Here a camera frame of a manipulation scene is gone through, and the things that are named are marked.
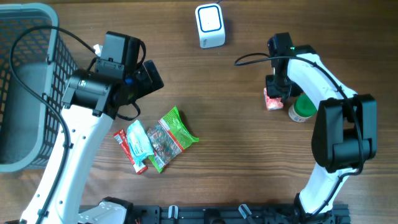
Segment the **green lid spice jar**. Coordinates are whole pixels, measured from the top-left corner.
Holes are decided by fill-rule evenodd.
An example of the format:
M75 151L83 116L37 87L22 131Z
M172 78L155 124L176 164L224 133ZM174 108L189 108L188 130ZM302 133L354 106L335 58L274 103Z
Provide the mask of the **green lid spice jar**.
M289 108L289 117L298 123L305 122L316 113L317 109L307 95L300 95Z

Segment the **green gummy candy bag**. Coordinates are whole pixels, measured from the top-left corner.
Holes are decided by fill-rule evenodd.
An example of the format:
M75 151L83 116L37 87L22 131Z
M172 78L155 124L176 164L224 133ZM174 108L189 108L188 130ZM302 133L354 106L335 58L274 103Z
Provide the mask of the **green gummy candy bag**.
M161 173L171 160L199 141L183 124L176 106L159 119L154 127L147 130L147 137L154 150L154 155L149 156L149 160L158 173Z

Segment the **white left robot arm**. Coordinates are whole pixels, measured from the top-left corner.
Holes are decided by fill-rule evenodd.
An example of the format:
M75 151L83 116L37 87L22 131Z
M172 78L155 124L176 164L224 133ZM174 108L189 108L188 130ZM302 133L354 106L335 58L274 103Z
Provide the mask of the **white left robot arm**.
M68 79L57 138L19 223L78 223L81 198L98 149L122 106L164 87L145 43L108 31L100 57Z

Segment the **red snack bar wrapper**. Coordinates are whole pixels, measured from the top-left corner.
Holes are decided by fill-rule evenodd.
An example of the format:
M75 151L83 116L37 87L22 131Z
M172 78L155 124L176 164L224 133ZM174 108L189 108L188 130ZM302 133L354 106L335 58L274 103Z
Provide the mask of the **red snack bar wrapper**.
M131 162L136 174L142 174L143 172L145 172L148 169L148 167L145 164L136 164L131 156L130 148L127 142L126 132L123 129L120 129L119 131L115 132L113 136L115 140L118 142L118 144L121 146L124 153L127 155L127 158Z

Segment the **mint green wipes pouch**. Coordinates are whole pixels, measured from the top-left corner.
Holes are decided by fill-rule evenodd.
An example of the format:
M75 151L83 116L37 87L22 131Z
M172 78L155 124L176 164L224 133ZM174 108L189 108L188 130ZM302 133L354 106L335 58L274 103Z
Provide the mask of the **mint green wipes pouch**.
M149 156L154 155L152 144L140 121L135 120L127 129L127 142L130 153L136 164L142 162Z

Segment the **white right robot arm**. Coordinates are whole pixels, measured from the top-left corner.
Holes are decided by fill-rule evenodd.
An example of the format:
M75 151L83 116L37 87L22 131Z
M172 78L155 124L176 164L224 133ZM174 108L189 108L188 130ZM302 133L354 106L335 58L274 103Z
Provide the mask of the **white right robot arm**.
M344 182L376 155L377 103L342 84L311 46L294 46L289 33L276 34L267 46L274 69L266 76L269 97L285 101L304 93L317 110L311 143L316 164L295 207L300 222L319 222Z

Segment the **small red white packet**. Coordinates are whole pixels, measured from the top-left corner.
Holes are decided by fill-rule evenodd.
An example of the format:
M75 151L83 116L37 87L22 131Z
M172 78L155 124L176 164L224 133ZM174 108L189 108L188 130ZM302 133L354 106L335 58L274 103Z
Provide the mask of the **small red white packet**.
M270 98L267 94L267 88L264 88L264 98L266 103L266 109L270 110L280 110L284 107L281 98Z

